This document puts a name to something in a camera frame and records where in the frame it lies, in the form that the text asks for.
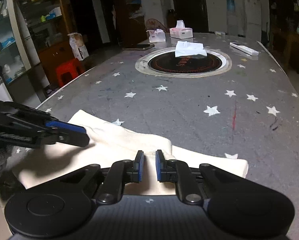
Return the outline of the white paper bag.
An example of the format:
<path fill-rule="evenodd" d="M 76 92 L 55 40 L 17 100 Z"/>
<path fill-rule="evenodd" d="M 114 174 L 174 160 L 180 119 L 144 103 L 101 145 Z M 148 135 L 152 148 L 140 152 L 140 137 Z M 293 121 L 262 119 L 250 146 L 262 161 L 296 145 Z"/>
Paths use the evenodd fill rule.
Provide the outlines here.
<path fill-rule="evenodd" d="M 80 33 L 70 33 L 69 36 L 69 44 L 71 46 L 73 55 L 79 61 L 85 60 L 89 57 L 88 50 L 84 44 L 83 37 Z"/>

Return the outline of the white remote control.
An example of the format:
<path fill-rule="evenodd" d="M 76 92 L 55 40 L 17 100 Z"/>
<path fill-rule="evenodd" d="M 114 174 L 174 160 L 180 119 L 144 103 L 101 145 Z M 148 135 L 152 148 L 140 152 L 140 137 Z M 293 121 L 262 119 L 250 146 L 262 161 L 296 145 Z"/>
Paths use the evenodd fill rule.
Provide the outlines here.
<path fill-rule="evenodd" d="M 238 50 L 240 50 L 240 51 L 242 51 L 242 52 L 244 52 L 244 53 L 246 53 L 250 56 L 258 56 L 259 55 L 258 51 L 254 50 L 252 48 L 249 48 L 245 45 L 241 45 L 237 42 L 230 42 L 230 46 L 232 46 L 233 48 L 236 48 L 236 49 L 238 49 Z"/>

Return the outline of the black smartphone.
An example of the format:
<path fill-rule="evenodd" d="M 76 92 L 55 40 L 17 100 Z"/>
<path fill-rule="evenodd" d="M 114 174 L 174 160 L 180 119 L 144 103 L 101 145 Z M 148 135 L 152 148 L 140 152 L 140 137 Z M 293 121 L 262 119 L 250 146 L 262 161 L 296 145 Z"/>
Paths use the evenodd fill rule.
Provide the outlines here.
<path fill-rule="evenodd" d="M 154 48 L 154 44 L 130 44 L 127 46 L 124 46 L 123 50 L 139 50 L 139 51 L 145 51 Z"/>

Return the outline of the glass display cabinet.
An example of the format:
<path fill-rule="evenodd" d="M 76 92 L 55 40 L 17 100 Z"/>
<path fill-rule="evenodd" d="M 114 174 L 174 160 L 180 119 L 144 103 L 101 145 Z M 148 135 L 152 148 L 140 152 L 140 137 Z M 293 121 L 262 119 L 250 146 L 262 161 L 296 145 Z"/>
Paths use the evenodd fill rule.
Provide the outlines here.
<path fill-rule="evenodd" d="M 0 99 L 37 106 L 74 56 L 61 0 L 0 0 Z"/>

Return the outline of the round black induction hob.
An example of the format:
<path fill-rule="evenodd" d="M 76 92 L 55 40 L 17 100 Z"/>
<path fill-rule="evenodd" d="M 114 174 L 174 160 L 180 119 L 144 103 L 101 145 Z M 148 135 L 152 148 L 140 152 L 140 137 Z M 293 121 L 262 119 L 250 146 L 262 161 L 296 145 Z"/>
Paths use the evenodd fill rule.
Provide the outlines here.
<path fill-rule="evenodd" d="M 232 68 L 229 55 L 207 48 L 206 56 L 175 56 L 175 48 L 156 50 L 137 60 L 137 71 L 153 76 L 176 78 L 201 78 L 219 75 Z"/>

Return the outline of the crumpled white tissue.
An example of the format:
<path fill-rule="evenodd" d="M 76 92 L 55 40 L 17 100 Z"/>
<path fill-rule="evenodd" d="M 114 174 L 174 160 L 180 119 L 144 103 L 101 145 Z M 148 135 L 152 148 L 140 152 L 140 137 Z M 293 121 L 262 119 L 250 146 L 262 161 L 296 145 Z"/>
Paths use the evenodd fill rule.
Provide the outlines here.
<path fill-rule="evenodd" d="M 201 55 L 207 56 L 202 43 L 193 43 L 187 41 L 178 41 L 175 46 L 175 57 Z"/>

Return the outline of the white refrigerator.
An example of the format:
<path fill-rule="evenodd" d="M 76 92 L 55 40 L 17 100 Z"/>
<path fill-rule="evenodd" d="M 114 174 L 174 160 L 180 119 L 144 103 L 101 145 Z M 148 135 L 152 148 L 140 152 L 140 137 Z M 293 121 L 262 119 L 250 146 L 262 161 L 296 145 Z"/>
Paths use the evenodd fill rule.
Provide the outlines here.
<path fill-rule="evenodd" d="M 244 0 L 245 36 L 260 41 L 262 35 L 262 10 L 260 0 Z"/>

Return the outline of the grey star-patterned table mat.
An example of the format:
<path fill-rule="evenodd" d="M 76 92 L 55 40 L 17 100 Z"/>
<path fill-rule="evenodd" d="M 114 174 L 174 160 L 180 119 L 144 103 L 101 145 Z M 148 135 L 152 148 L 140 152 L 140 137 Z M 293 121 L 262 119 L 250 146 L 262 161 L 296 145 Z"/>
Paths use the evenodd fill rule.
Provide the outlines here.
<path fill-rule="evenodd" d="M 136 70 L 154 52 L 124 51 L 62 88 L 40 107 L 69 121 L 79 111 L 137 133 L 154 134 L 193 152 L 248 162 L 248 179 L 290 198 L 296 215 L 288 232 L 299 239 L 299 96 L 285 72 L 254 41 L 256 58 L 228 39 L 196 41 L 229 55 L 232 68 L 201 78 L 146 75 Z"/>

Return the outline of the pink tissue box right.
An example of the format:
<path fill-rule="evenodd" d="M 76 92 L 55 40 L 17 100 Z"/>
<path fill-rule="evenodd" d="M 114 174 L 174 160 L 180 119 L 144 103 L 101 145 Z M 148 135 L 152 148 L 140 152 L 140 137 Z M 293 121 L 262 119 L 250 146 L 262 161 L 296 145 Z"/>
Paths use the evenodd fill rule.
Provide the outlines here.
<path fill-rule="evenodd" d="M 169 35 L 173 38 L 187 39 L 193 38 L 192 28 L 186 28 L 183 20 L 177 20 L 174 28 L 169 29 Z"/>

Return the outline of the pink tissue box left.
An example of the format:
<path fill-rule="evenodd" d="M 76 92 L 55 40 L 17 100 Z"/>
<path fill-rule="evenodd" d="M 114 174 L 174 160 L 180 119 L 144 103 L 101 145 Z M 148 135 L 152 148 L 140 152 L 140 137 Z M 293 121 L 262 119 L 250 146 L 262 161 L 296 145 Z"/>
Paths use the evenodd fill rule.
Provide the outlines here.
<path fill-rule="evenodd" d="M 162 29 L 147 30 L 147 32 L 149 33 L 150 43 L 159 43 L 166 41 L 165 32 Z"/>

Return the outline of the water dispenser with bottle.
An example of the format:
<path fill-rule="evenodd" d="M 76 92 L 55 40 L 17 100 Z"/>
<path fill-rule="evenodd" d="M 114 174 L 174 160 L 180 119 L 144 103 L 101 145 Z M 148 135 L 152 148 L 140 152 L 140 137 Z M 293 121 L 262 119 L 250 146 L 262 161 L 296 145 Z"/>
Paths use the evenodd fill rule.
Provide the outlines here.
<path fill-rule="evenodd" d="M 227 32 L 231 36 L 238 35 L 238 23 L 235 0 L 226 0 L 226 23 Z"/>

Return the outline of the small green white packet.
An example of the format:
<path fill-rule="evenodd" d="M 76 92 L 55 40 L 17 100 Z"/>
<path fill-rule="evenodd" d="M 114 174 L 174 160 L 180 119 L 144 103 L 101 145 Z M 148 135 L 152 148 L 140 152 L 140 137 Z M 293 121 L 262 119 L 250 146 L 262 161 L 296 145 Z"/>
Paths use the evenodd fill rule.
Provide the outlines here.
<path fill-rule="evenodd" d="M 215 31 L 214 34 L 218 35 L 218 36 L 224 36 L 225 32 L 223 32 L 223 31 Z"/>

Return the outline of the pink tissue box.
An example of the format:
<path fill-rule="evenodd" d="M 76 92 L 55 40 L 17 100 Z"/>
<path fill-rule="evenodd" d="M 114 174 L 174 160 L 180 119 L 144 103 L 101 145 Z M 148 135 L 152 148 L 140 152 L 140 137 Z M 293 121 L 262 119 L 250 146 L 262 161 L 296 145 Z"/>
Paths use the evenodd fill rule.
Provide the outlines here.
<path fill-rule="evenodd" d="M 183 20 L 177 20 L 174 28 L 169 29 L 169 35 L 173 38 L 187 39 L 193 38 L 192 28 L 186 28 Z"/>
<path fill-rule="evenodd" d="M 147 32 L 149 33 L 150 43 L 159 43 L 166 41 L 165 32 L 162 29 L 147 30 Z"/>

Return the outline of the cream fleece garment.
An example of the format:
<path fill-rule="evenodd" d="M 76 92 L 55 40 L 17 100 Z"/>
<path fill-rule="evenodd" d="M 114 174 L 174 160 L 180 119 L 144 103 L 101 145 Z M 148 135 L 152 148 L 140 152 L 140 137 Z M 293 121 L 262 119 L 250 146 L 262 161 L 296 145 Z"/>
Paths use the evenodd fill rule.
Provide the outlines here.
<path fill-rule="evenodd" d="M 172 145 L 167 138 L 131 131 L 112 124 L 83 110 L 76 112 L 70 124 L 81 125 L 87 130 L 90 143 L 81 148 L 62 143 L 46 145 L 40 149 L 26 152 L 24 158 L 16 161 L 12 171 L 25 188 L 31 188 L 46 181 L 60 177 L 90 164 L 102 168 L 120 160 L 134 160 L 137 152 L 144 152 L 144 171 L 140 183 L 129 183 L 126 194 L 135 195 L 174 195 L 172 183 L 157 180 L 155 152 L 162 150 L 166 159 L 184 161 L 189 167 L 198 168 L 207 163 L 244 178 L 248 173 L 248 162 L 227 155 L 225 158 L 213 157 Z"/>

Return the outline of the red plastic stool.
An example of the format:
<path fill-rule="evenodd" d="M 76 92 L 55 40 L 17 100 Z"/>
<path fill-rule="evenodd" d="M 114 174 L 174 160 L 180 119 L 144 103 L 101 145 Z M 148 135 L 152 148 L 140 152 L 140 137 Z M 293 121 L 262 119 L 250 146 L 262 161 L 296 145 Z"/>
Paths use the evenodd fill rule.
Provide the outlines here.
<path fill-rule="evenodd" d="M 56 77 L 59 87 L 63 87 L 85 71 L 85 67 L 77 58 L 60 64 L 56 67 Z"/>

